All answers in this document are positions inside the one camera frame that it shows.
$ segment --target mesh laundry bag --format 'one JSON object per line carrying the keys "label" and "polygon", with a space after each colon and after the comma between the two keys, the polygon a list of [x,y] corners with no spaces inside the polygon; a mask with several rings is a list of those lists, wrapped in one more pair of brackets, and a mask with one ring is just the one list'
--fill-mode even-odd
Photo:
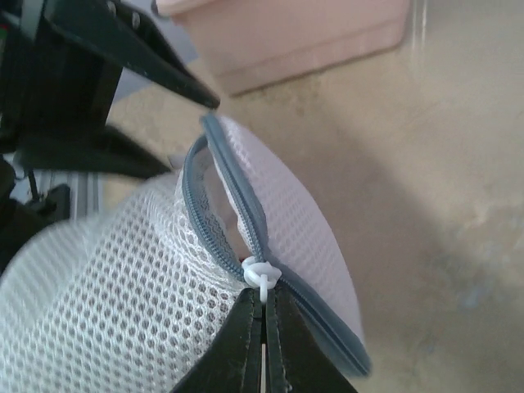
{"label": "mesh laundry bag", "polygon": [[276,279],[334,364],[368,373],[350,275],[312,197],[234,121],[202,124],[181,171],[109,213],[50,227],[10,263],[0,391],[170,391],[241,290],[258,282],[263,296]]}

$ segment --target beige floor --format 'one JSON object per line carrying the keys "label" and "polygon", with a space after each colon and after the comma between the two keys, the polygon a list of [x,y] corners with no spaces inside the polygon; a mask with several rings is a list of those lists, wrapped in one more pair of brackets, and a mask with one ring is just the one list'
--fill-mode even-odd
{"label": "beige floor", "polygon": [[[524,2],[415,6],[401,48],[221,111],[289,165],[337,235],[375,365],[361,392],[522,392]],[[112,118],[165,156],[188,149],[200,113],[150,87]],[[107,203],[131,187],[110,182]]]}

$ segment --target pink container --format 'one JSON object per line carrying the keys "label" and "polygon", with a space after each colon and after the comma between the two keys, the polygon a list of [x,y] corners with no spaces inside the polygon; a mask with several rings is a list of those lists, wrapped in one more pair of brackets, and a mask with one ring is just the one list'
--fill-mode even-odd
{"label": "pink container", "polygon": [[394,47],[409,0],[156,0],[224,91],[245,92]]}

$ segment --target white mesh fabric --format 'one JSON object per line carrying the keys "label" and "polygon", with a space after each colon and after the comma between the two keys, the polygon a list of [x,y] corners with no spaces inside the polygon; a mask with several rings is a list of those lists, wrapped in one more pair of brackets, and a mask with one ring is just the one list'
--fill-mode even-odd
{"label": "white mesh fabric", "polygon": [[207,350],[243,284],[201,246],[177,174],[58,224],[0,282],[1,392],[166,392]]}
{"label": "white mesh fabric", "polygon": [[[264,208],[269,248],[364,342],[359,304],[346,262],[313,197],[253,133],[225,116],[219,120],[228,145]],[[247,242],[241,220],[238,230]]]}

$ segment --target white zipper pull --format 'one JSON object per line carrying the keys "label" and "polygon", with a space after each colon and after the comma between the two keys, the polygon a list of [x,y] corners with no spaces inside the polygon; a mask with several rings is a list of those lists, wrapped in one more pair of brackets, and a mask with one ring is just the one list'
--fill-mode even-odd
{"label": "white zipper pull", "polygon": [[247,285],[255,289],[260,288],[260,303],[265,305],[268,301],[268,290],[275,288],[282,272],[269,262],[257,262],[254,256],[245,258],[242,268]]}

